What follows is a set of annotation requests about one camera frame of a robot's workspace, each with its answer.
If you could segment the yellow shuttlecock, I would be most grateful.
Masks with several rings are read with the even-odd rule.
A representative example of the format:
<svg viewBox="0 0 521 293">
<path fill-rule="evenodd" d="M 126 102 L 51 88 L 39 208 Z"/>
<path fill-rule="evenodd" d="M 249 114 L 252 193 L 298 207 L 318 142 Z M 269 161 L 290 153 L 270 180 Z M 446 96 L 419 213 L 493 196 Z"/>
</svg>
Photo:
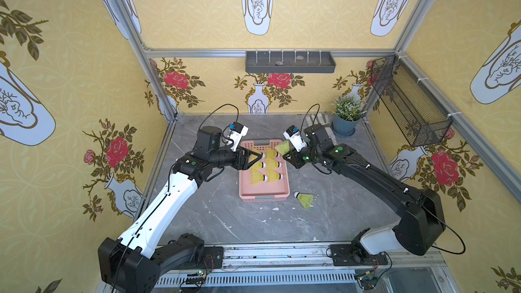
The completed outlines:
<svg viewBox="0 0 521 293">
<path fill-rule="evenodd" d="M 265 167 L 265 162 L 258 161 L 254 165 L 251 166 L 252 171 L 258 171 Z"/>
<path fill-rule="evenodd" d="M 279 156 L 280 156 L 280 153 L 276 149 L 271 148 L 271 147 L 266 148 L 266 150 L 265 150 L 266 159 L 276 160 Z"/>
<path fill-rule="evenodd" d="M 250 174 L 250 183 L 251 185 L 259 184 L 262 182 L 266 182 L 267 177 L 266 175 L 258 172 L 258 171 L 252 171 Z"/>
<path fill-rule="evenodd" d="M 298 200 L 298 202 L 305 210 L 308 210 L 313 206 L 313 201 L 315 197 L 312 194 L 295 191 L 294 197 Z"/>
<path fill-rule="evenodd" d="M 284 141 L 275 147 L 275 150 L 280 155 L 285 155 L 290 152 L 290 141 Z"/>
<path fill-rule="evenodd" d="M 266 168 L 268 170 L 275 170 L 275 169 L 278 169 L 278 168 L 282 167 L 282 163 L 281 162 L 273 160 L 273 159 L 270 159 L 270 158 L 267 158 L 265 163 L 266 163 Z"/>
<path fill-rule="evenodd" d="M 268 183 L 274 183 L 278 180 L 282 180 L 284 178 L 284 175 L 270 170 L 267 172 L 266 177 Z"/>
</svg>

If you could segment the pink perforated storage basket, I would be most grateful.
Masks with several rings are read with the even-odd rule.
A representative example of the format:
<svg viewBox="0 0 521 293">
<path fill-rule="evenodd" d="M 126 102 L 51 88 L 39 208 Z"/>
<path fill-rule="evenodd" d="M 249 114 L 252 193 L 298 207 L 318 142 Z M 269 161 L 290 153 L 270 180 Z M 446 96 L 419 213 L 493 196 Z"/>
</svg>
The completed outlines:
<svg viewBox="0 0 521 293">
<path fill-rule="evenodd" d="M 262 158 L 247 171 L 240 171 L 239 196 L 243 202 L 284 201 L 290 195 L 286 161 L 276 147 L 283 141 L 263 139 L 243 141 L 241 147 Z"/>
</svg>

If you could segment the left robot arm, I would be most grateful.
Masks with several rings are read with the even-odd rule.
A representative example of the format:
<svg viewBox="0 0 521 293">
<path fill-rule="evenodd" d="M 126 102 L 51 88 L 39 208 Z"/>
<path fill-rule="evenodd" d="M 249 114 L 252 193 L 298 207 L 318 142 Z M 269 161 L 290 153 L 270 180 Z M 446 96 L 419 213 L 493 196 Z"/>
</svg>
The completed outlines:
<svg viewBox="0 0 521 293">
<path fill-rule="evenodd" d="M 201 265 L 205 258 L 204 241 L 184 234 L 169 244 L 158 243 L 185 202 L 213 171 L 226 167 L 245 171 L 262 155 L 240 146 L 248 128 L 234 122 L 230 135 L 204 126 L 198 130 L 194 147 L 172 165 L 166 184 L 145 211 L 117 240 L 107 238 L 99 246 L 101 279 L 119 292 L 150 292 L 162 275 L 173 269 Z"/>
</svg>

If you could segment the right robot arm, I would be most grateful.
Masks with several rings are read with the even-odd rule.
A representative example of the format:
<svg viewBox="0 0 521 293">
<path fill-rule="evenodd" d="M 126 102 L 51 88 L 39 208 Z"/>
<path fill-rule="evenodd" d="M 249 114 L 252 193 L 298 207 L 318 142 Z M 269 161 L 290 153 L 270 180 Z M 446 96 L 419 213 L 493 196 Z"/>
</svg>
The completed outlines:
<svg viewBox="0 0 521 293">
<path fill-rule="evenodd" d="M 289 148 L 283 158 L 295 168 L 321 165 L 354 180 L 387 204 L 400 221 L 378 229 L 365 229 L 352 241 L 352 256 L 363 260 L 382 252 L 407 250 L 423 256 L 445 231 L 440 196 L 431 189 L 417 189 L 395 179 L 362 157 L 355 149 L 335 145 L 325 127 L 314 124 L 299 131 L 290 126 L 284 132 Z"/>
</svg>

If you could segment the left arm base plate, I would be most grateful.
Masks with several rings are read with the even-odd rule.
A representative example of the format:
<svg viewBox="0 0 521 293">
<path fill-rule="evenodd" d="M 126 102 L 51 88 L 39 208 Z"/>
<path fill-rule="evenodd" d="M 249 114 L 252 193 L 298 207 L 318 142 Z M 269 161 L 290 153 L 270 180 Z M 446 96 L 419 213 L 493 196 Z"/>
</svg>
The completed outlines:
<svg viewBox="0 0 521 293">
<path fill-rule="evenodd" d="M 204 249 L 187 263 L 171 267 L 171 270 L 188 269 L 221 269 L 224 261 L 224 248 L 222 246 L 205 246 Z"/>
</svg>

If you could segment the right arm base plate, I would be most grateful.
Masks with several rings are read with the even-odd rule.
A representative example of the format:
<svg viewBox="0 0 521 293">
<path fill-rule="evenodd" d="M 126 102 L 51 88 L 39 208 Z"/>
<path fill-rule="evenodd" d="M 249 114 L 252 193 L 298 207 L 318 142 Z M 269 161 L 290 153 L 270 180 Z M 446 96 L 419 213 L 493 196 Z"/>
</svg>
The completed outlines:
<svg viewBox="0 0 521 293">
<path fill-rule="evenodd" d="M 328 256 L 336 267 L 354 266 L 370 267 L 388 266 L 389 260 L 384 253 L 371 255 L 362 246 L 353 244 L 332 244 Z"/>
</svg>

